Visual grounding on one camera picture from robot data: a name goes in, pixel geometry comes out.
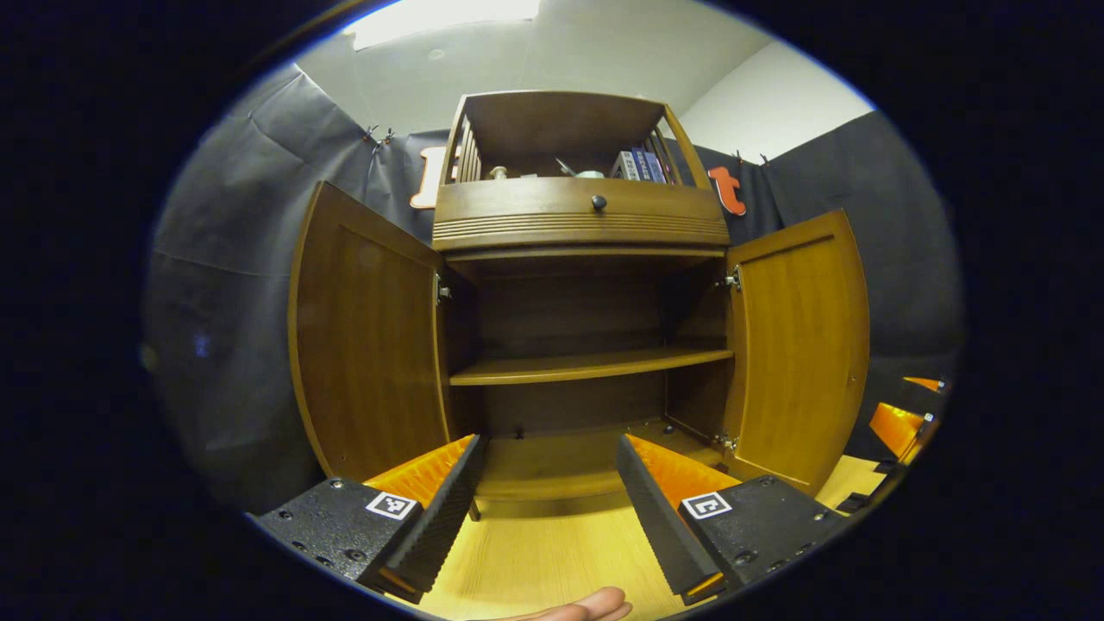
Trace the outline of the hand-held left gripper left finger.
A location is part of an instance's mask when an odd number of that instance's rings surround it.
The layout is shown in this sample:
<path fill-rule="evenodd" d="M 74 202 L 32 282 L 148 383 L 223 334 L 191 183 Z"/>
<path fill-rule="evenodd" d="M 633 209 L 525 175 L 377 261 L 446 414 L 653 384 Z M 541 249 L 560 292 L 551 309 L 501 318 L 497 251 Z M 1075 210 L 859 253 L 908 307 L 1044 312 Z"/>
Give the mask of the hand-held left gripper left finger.
<path fill-rule="evenodd" d="M 418 604 L 473 514 L 487 444 L 468 434 L 364 482 L 325 480 L 257 526 L 331 573 Z"/>

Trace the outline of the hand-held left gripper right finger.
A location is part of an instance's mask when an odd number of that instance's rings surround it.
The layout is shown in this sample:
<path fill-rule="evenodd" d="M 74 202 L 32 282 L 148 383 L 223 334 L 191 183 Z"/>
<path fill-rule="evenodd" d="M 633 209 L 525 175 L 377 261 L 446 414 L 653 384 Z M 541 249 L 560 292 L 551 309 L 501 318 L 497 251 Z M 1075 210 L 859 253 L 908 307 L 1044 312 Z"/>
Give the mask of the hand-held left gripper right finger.
<path fill-rule="evenodd" d="M 781 573 L 848 523 L 781 477 L 742 482 L 640 436 L 619 436 L 615 463 L 666 582 L 684 606 Z"/>

